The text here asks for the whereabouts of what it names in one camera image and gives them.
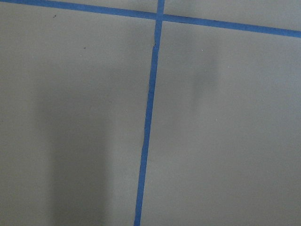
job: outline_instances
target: floor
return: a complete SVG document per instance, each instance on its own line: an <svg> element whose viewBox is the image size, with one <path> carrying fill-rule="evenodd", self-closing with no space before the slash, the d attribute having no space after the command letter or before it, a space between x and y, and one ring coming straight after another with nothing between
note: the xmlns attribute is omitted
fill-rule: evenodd
<svg viewBox="0 0 301 226"><path fill-rule="evenodd" d="M0 225L300 226L300 12L0 0Z"/></svg>

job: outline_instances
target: vertical blue line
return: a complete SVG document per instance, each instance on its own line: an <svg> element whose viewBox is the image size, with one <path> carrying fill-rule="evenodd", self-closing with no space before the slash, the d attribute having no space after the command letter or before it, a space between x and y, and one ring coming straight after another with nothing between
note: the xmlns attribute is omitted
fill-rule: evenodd
<svg viewBox="0 0 301 226"><path fill-rule="evenodd" d="M147 98L147 106L146 106L146 114L145 114L144 141L143 141L142 152L141 152L141 163L140 163L140 172L139 172L139 180L138 180L134 226L140 226L140 221L141 221L146 164L147 164L147 156L149 151L149 141L150 141L150 133L151 133L151 118L152 118L152 109L154 104L156 76L157 76L157 67L158 67L158 54L159 54L160 40L161 40L163 11L164 11L164 0L158 0L156 26L155 26L155 45L152 49L152 56L151 56L149 93Z"/></svg>

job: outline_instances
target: blue tape strip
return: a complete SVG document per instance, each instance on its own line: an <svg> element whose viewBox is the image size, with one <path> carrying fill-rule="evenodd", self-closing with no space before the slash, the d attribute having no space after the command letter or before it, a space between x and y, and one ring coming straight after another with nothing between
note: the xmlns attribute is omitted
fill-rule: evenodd
<svg viewBox="0 0 301 226"><path fill-rule="evenodd" d="M60 1L48 1L48 0L0 0L0 2L8 2L8 3L16 3L16 4L24 4L31 6L43 6L50 8L62 8L62 9L70 9L84 12L92 12L92 13L103 13L110 15L118 15L118 16L130 16L137 18L145 18L145 19L156 19L156 13L150 12L141 12L129 9L120 9L120 8L109 8L102 6L90 6L83 5L77 3L68 3L68 2L60 2Z"/></svg>
<svg viewBox="0 0 301 226"><path fill-rule="evenodd" d="M152 49L152 56L151 56L149 93L147 98L147 106L146 106L146 114L145 114L144 141L143 141L142 152L141 152L141 163L140 163L134 226L140 226L140 221L141 221L146 164L147 164L147 156L149 151L149 141L150 141L150 133L151 133L152 109L154 104L155 86L156 86L156 77L157 77L158 54L159 54L160 40L161 40L163 11L164 11L164 0L158 0L156 26L155 26L155 45Z"/></svg>
<svg viewBox="0 0 301 226"><path fill-rule="evenodd" d="M239 24L239 23L232 23L232 22L225 22L225 21L216 21L216 20L192 18L192 17L185 17L185 16L174 16L174 15L163 15L163 20L169 22L184 23L184 24L195 24L195 25L203 25L203 26L210 26L210 27L234 29L240 31L276 34L276 35L301 38L300 31L287 30L281 28L256 26L250 24Z"/></svg>

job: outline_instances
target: gray surface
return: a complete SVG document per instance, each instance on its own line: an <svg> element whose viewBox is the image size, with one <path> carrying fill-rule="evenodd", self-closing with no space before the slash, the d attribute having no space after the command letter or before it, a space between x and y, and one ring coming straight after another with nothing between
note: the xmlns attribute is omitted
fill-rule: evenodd
<svg viewBox="0 0 301 226"><path fill-rule="evenodd" d="M301 31L299 0L165 0L164 13Z"/></svg>
<svg viewBox="0 0 301 226"><path fill-rule="evenodd" d="M0 3L0 225L133 224L153 31Z"/></svg>
<svg viewBox="0 0 301 226"><path fill-rule="evenodd" d="M59 0L93 6L125 8L144 12L156 12L157 0Z"/></svg>
<svg viewBox="0 0 301 226"><path fill-rule="evenodd" d="M142 226L301 225L301 39L164 22Z"/></svg>

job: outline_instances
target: blue line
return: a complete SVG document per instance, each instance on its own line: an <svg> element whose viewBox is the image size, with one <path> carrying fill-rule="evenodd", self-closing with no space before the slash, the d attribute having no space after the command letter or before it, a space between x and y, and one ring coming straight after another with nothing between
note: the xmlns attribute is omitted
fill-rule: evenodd
<svg viewBox="0 0 301 226"><path fill-rule="evenodd" d="M220 27L220 28L227 28L227 29L240 30L240 31L258 32L258 33L275 34L275 35L301 38L300 31L287 30L287 29L274 28L274 27L256 26L250 24L239 24L239 23L232 23L232 22L225 22L225 21L216 21L216 20L192 18L192 17L185 17L185 16L174 16L174 15L163 15L163 21L203 25L209 27Z"/></svg>
<svg viewBox="0 0 301 226"><path fill-rule="evenodd" d="M102 7L102 6L90 6L90 5L83 5L77 3L60 2L60 1L0 0L0 2L24 4L24 5L31 5L31 6L43 6L49 8L62 8L62 9L70 9L76 11L103 13L103 14L118 15L118 16L130 16L130 17L153 19L153 20L156 19L156 13L141 12L141 11L135 11L129 9L120 9L120 8L109 8L109 7Z"/></svg>
<svg viewBox="0 0 301 226"><path fill-rule="evenodd" d="M152 109L154 104L156 76L157 76L157 67L158 67L158 54L159 54L160 40L161 40L163 11L164 11L164 0L158 0L156 26L155 26L155 45L152 49L152 56L151 56L149 93L147 98L147 106L146 106L146 114L145 114L144 141L143 141L142 152L141 152L141 163L140 163L134 226L140 226L140 221L141 221L146 164L147 164L147 156L149 151L149 141L150 141L150 133L151 133Z"/></svg>

